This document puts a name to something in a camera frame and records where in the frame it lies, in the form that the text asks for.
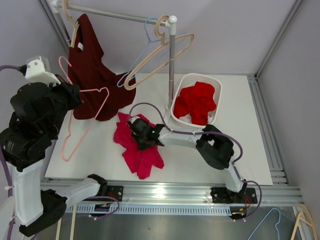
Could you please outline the pink t shirt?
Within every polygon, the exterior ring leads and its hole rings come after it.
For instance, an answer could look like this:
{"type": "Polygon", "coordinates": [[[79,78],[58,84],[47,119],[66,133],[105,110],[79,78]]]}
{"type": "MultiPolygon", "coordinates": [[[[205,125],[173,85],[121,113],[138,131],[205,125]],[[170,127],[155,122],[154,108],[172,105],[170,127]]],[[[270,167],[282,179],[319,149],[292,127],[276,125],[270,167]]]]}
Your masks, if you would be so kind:
{"type": "Polygon", "coordinates": [[[140,150],[131,136],[131,130],[127,124],[129,115],[122,112],[117,115],[119,121],[116,123],[113,141],[125,148],[122,156],[131,173],[144,180],[151,175],[152,167],[163,169],[165,163],[158,151],[158,147],[153,146],[146,150],[140,150]]]}

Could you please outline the red t shirt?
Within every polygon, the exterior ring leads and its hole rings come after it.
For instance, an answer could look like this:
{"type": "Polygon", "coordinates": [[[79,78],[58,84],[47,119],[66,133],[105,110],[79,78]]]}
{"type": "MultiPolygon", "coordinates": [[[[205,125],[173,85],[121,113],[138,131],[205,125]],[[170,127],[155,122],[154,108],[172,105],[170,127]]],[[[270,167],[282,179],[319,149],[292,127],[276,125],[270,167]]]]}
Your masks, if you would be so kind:
{"type": "Polygon", "coordinates": [[[175,100],[173,115],[179,119],[190,114],[192,124],[205,126],[208,113],[217,108],[214,93],[215,88],[212,85],[199,81],[193,86],[182,88],[175,100]]]}

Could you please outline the pink wire hanger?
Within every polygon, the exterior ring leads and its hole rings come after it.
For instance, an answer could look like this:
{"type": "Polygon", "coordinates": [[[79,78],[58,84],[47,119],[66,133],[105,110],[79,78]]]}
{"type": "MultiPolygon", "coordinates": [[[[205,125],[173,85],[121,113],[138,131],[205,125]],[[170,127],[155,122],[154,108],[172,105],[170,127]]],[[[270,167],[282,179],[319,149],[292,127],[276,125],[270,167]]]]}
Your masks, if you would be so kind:
{"type": "Polygon", "coordinates": [[[98,115],[101,113],[102,108],[104,107],[104,105],[106,104],[106,102],[107,102],[107,100],[109,99],[109,96],[110,96],[110,90],[109,90],[108,87],[105,87],[105,86],[101,87],[101,88],[80,89],[81,93],[91,93],[91,92],[101,93],[103,91],[106,92],[106,95],[105,95],[101,105],[99,106],[97,112],[94,114],[94,116],[92,118],[82,119],[81,120],[81,121],[90,121],[90,123],[88,124],[87,128],[83,132],[83,135],[80,137],[79,141],[77,142],[77,144],[75,145],[73,150],[70,152],[70,155],[68,157],[66,157],[65,149],[67,147],[68,140],[72,137],[72,124],[73,124],[73,120],[75,119],[74,118],[74,110],[71,111],[70,117],[69,117],[69,121],[68,121],[68,128],[67,128],[68,135],[64,138],[64,141],[63,141],[63,144],[62,144],[62,147],[61,147],[61,152],[60,152],[61,159],[64,162],[69,162],[73,158],[73,156],[75,155],[75,153],[77,152],[77,150],[81,146],[82,142],[84,141],[85,137],[87,136],[87,134],[91,130],[94,122],[96,121],[98,115]]]}

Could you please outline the white t shirt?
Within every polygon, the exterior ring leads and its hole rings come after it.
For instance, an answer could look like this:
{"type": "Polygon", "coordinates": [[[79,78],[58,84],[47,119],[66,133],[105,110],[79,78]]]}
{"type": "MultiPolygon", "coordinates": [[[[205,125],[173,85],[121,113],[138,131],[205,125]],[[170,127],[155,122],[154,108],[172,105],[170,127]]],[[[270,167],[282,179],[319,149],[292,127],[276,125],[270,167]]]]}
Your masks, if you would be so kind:
{"type": "MultiPolygon", "coordinates": [[[[188,124],[192,123],[192,118],[190,116],[190,114],[187,114],[185,116],[181,116],[179,118],[180,121],[186,122],[188,124]]],[[[210,124],[212,121],[214,120],[214,117],[210,114],[207,115],[207,123],[210,124]]]]}

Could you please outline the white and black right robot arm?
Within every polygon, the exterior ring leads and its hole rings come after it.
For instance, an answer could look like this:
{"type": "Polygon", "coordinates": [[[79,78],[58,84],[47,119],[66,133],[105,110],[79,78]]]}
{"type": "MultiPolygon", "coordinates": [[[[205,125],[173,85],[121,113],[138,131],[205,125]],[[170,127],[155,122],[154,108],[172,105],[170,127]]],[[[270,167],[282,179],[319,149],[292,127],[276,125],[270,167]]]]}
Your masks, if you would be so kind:
{"type": "Polygon", "coordinates": [[[248,184],[235,166],[235,162],[243,156],[243,148],[235,138],[211,124],[200,132],[173,130],[166,124],[152,126],[138,116],[131,117],[127,124],[139,150],[154,146],[195,149],[210,167],[224,171],[225,189],[232,202],[237,203],[245,198],[248,184]]]}

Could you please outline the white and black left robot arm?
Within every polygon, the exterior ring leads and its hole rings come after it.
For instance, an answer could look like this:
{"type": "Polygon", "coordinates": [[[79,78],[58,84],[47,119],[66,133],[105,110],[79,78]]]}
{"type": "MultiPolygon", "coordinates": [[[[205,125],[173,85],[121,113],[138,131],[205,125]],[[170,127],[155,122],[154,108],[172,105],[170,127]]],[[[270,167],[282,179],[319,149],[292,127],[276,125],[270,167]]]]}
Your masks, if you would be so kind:
{"type": "Polygon", "coordinates": [[[0,147],[11,171],[19,231],[31,237],[58,222],[67,208],[92,197],[105,199],[108,183],[90,174],[64,190],[41,189],[46,149],[58,139],[67,112],[82,104],[77,85],[63,79],[28,83],[10,104],[14,111],[8,128],[0,134],[0,147]]]}

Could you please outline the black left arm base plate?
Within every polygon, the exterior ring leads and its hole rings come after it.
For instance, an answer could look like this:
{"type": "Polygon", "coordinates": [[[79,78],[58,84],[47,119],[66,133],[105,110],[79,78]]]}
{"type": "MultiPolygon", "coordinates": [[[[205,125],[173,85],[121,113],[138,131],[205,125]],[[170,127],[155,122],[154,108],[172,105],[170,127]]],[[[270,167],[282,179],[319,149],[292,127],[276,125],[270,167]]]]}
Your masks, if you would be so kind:
{"type": "Polygon", "coordinates": [[[100,195],[106,196],[106,197],[112,197],[117,199],[119,202],[121,202],[123,199],[123,192],[124,192],[124,187],[122,185],[108,185],[102,190],[100,195]]]}

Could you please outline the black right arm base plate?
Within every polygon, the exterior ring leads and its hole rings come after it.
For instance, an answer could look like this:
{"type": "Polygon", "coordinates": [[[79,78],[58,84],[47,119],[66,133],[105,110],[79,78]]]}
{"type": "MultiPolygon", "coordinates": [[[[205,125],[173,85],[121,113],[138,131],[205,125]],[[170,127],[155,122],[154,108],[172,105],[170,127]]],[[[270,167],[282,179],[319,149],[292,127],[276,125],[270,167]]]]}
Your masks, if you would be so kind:
{"type": "Polygon", "coordinates": [[[251,204],[258,203],[256,190],[251,187],[240,192],[230,191],[226,187],[212,187],[210,190],[212,202],[215,204],[244,204],[245,200],[249,200],[251,204]]]}

